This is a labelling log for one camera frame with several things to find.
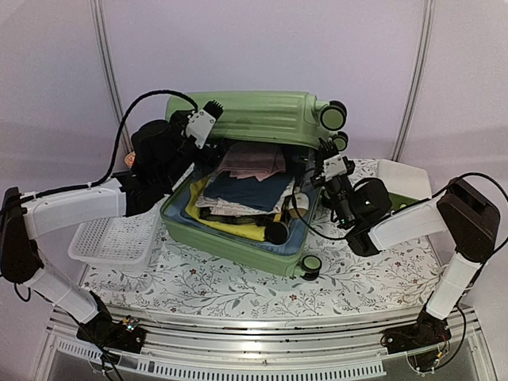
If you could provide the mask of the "pink towel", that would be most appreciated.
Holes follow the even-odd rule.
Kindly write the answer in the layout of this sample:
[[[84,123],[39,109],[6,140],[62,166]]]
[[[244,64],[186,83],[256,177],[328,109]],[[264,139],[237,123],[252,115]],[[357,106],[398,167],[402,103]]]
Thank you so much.
[[[282,149],[277,144],[237,142],[233,144],[216,172],[229,173],[230,178],[255,178],[259,182],[286,171]]]

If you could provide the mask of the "dark blue garment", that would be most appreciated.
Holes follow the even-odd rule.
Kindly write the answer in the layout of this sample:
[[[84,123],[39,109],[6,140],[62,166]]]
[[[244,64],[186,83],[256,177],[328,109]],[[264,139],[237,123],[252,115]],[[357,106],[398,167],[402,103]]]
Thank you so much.
[[[293,179],[293,175],[286,173],[277,173],[262,181],[255,177],[237,179],[223,172],[205,187],[202,194],[268,212],[274,209]]]

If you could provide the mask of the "green hard-shell suitcase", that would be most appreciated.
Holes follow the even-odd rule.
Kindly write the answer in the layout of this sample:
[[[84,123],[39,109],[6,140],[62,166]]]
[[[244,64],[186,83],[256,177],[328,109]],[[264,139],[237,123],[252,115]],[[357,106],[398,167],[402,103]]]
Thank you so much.
[[[195,97],[198,103],[215,98],[224,108],[209,135],[211,140],[223,140],[226,148],[237,142],[277,144],[289,164],[307,171],[317,158],[320,138],[346,134],[340,128],[328,129],[326,124],[329,119],[345,121],[344,104],[320,101],[309,93],[220,91],[197,93]],[[191,195],[189,186],[211,178],[199,177],[198,173],[194,169],[160,208],[160,219],[173,240],[274,275],[295,275],[308,281],[319,276],[322,261],[304,252],[310,219],[321,193],[310,181],[304,182],[304,193],[310,200],[307,215],[298,219],[286,215],[273,221],[284,223],[290,231],[287,242],[277,245],[224,233],[188,215],[185,208]]]

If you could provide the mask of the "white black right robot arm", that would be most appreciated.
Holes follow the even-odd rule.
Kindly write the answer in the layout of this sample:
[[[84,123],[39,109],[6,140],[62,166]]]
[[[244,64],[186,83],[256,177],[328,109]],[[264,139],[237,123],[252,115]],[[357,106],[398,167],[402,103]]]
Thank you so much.
[[[325,185],[331,219],[346,230],[352,252],[369,257],[394,246],[445,233],[455,252],[414,323],[386,329],[389,353],[407,352],[450,341],[448,316],[480,270],[498,251],[498,207],[467,181],[450,180],[436,194],[394,209],[385,183],[366,178],[356,185],[347,175]]]

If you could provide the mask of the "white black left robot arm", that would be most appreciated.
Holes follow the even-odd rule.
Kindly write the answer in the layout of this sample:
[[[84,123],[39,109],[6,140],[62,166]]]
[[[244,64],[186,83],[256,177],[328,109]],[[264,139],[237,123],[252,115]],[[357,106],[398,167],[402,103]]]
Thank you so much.
[[[119,327],[104,303],[43,259],[36,239],[71,225],[149,211],[171,194],[190,165],[213,155],[205,143],[222,113],[221,105],[208,102],[198,111],[176,111],[167,121],[146,123],[132,136],[132,167],[97,185],[26,196],[16,187],[8,189],[1,211],[3,278],[14,285],[25,284],[64,309],[79,323],[80,339],[112,344]]]

